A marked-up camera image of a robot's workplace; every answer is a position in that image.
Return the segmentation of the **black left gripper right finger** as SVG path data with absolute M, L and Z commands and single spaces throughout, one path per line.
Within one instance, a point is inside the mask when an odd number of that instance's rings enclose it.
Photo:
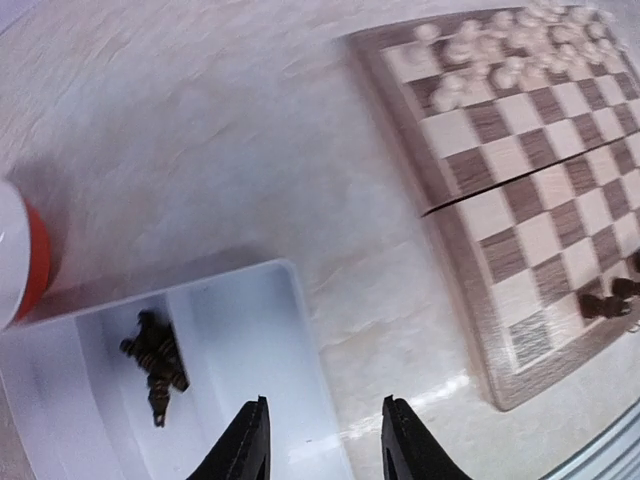
M 382 407 L 385 479 L 469 479 L 403 398 L 387 396 Z

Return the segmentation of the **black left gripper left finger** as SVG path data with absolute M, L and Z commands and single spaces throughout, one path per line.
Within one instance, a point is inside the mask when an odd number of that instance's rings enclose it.
M 247 401 L 189 480 L 269 480 L 270 416 L 267 398 Z

